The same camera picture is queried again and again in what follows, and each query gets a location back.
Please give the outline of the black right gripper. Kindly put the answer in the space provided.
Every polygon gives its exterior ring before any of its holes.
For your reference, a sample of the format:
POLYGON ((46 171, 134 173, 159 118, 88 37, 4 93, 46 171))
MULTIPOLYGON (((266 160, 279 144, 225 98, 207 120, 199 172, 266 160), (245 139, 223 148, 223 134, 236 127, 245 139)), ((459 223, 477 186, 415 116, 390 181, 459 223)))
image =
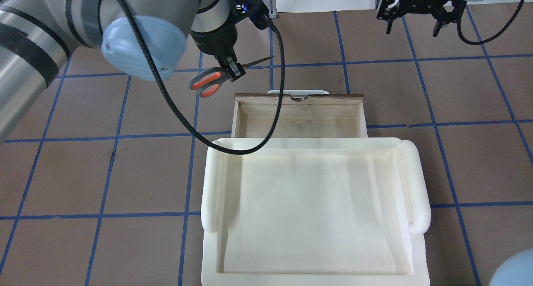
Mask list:
POLYGON ((433 37, 438 37, 447 24, 458 22, 465 5, 464 0, 375 0, 376 19, 388 23, 387 34, 391 33, 396 19, 406 14, 421 14, 432 15, 436 20, 433 37))

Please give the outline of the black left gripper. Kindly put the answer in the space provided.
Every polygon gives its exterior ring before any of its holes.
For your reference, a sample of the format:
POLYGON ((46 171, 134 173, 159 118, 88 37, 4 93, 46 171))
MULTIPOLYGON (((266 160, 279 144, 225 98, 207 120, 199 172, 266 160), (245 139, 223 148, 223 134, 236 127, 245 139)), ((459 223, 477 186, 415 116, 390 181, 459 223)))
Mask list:
POLYGON ((236 23, 225 22, 219 27, 211 27, 193 22, 190 34, 201 52, 215 56, 219 64, 225 66, 229 80, 238 80, 246 74, 234 51, 238 37, 236 23))

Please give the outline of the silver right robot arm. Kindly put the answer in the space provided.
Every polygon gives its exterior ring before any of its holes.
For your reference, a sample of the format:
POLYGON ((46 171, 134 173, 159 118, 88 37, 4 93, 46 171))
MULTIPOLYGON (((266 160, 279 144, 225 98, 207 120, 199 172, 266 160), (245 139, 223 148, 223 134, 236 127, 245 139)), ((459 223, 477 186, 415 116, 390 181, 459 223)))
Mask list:
POLYGON ((393 23, 407 14, 432 15, 436 20, 432 36, 437 37, 441 29, 455 24, 459 39, 468 45, 478 46, 491 42, 501 36, 514 22, 526 0, 520 0, 509 21, 495 35, 484 40, 466 39, 461 27, 461 19, 468 2, 483 0, 375 0, 376 18, 387 23, 386 33, 390 34, 393 23))

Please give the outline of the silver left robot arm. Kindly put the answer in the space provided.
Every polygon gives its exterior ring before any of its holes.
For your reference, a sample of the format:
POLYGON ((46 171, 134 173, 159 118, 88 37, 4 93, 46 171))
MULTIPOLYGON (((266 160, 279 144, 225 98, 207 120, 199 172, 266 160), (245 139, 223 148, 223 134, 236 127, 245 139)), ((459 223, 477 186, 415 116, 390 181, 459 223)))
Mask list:
POLYGON ((1 0, 1 142, 76 49, 101 49, 115 68, 154 81, 134 30, 162 80, 192 36, 199 49, 240 71, 234 0, 1 0))

